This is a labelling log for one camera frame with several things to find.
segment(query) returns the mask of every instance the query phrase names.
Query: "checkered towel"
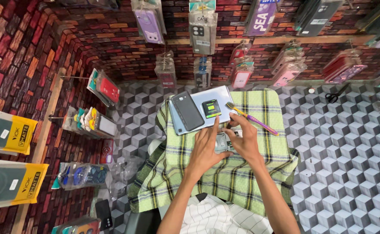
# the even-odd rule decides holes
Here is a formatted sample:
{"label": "checkered towel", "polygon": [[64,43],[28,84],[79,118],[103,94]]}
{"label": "checkered towel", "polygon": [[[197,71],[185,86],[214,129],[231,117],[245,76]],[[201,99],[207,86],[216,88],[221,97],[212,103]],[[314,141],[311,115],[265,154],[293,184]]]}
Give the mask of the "checkered towel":
{"label": "checkered towel", "polygon": [[[259,152],[265,158],[269,174],[292,208],[288,192],[299,153],[287,146],[277,93],[265,89],[231,92],[231,96],[238,109],[279,132],[279,136],[274,136],[253,123],[258,128]],[[167,139],[152,153],[130,188],[128,198],[132,212],[151,210],[171,203],[193,150],[196,132],[176,135],[168,110],[168,100],[169,98],[161,105],[156,118],[156,124],[166,133]],[[240,155],[225,158],[209,169],[193,188],[192,196],[203,192],[265,216],[254,173]]]}

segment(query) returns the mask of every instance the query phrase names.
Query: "left hand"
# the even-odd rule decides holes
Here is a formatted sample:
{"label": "left hand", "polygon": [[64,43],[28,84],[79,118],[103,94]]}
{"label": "left hand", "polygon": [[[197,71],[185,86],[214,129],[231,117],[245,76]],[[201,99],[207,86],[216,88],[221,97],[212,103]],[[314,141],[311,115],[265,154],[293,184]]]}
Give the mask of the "left hand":
{"label": "left hand", "polygon": [[195,135],[194,148],[190,154],[190,162],[185,169],[185,174],[198,181],[202,175],[225,157],[233,155],[233,152],[216,154],[216,135],[219,129],[219,116],[216,116],[213,127],[206,127]]}

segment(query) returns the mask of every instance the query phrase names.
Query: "right hand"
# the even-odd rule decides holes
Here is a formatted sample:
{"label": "right hand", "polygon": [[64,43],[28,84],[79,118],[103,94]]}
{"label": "right hand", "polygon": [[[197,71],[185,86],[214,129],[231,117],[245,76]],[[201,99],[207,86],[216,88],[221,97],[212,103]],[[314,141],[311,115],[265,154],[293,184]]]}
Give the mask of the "right hand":
{"label": "right hand", "polygon": [[241,125],[243,135],[240,138],[232,130],[222,129],[229,136],[232,146],[248,163],[264,163],[264,158],[258,150],[256,127],[243,116],[234,113],[230,113],[229,116]]}

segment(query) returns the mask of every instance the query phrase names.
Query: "brick wallpaper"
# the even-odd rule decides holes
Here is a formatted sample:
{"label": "brick wallpaper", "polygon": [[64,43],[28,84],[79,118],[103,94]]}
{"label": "brick wallpaper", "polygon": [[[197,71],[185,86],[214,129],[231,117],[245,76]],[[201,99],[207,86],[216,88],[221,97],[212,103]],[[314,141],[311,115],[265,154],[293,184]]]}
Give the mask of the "brick wallpaper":
{"label": "brick wallpaper", "polygon": [[[321,35],[353,35],[357,32],[354,24],[373,9],[380,0],[354,0],[354,10],[344,4],[323,29]],[[250,8],[250,0],[217,0],[219,15],[217,37],[242,37],[244,20]],[[294,17],[301,0],[285,0],[268,36],[295,35]],[[188,38],[188,1],[162,1],[164,21],[167,28],[166,39]],[[139,37],[130,1],[123,0],[119,11],[103,9],[62,9],[51,7],[57,17],[66,24],[82,44],[94,54],[90,57],[93,65],[105,69],[115,80],[153,80],[156,75],[155,54],[164,51],[163,45],[145,43]],[[213,55],[213,80],[227,80],[231,69],[227,67],[229,57],[236,45],[217,45]],[[255,73],[251,81],[270,80],[272,75],[268,65],[279,53],[283,45],[256,45],[250,54],[255,56]],[[297,79],[321,79],[319,69],[335,53],[348,49],[345,44],[304,45],[307,49],[309,69]],[[364,64],[369,68],[355,79],[371,79],[380,69],[380,49],[361,47]],[[189,45],[167,45],[175,53],[178,79],[193,78],[193,60],[200,56],[193,54]]]}
{"label": "brick wallpaper", "polygon": [[[89,75],[90,51],[86,49],[45,3],[37,0],[0,0],[0,111],[38,121],[31,155],[0,155],[0,159],[31,162],[45,112],[60,67],[66,75]],[[69,105],[95,106],[102,102],[86,89],[87,80],[66,80],[56,111],[63,116]],[[47,174],[57,174],[60,162],[98,162],[101,142],[63,131],[53,123],[43,162]],[[46,177],[37,203],[29,206],[23,233],[48,233],[52,227],[89,213],[93,188],[51,190],[55,177]],[[10,233],[18,206],[0,208],[0,234]]]}

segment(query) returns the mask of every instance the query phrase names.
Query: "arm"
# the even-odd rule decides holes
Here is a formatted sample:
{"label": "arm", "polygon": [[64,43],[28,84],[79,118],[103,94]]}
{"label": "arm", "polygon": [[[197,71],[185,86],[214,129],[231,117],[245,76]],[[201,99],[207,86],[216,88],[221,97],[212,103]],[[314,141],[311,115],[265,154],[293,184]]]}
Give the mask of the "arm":
{"label": "arm", "polygon": [[299,234],[297,221],[270,177],[264,158],[259,153],[256,128],[242,116],[233,113],[230,116],[241,125],[243,138],[238,138],[230,129],[223,131],[228,134],[235,150],[252,168],[272,229],[276,234]]}
{"label": "arm", "polygon": [[190,154],[190,161],[184,170],[184,177],[177,190],[166,215],[158,227],[157,234],[179,233],[184,219],[184,213],[190,199],[191,191],[202,175],[225,157],[233,155],[232,152],[216,154],[216,134],[219,129],[219,116],[216,116],[211,128],[203,128],[195,135],[194,148]]}

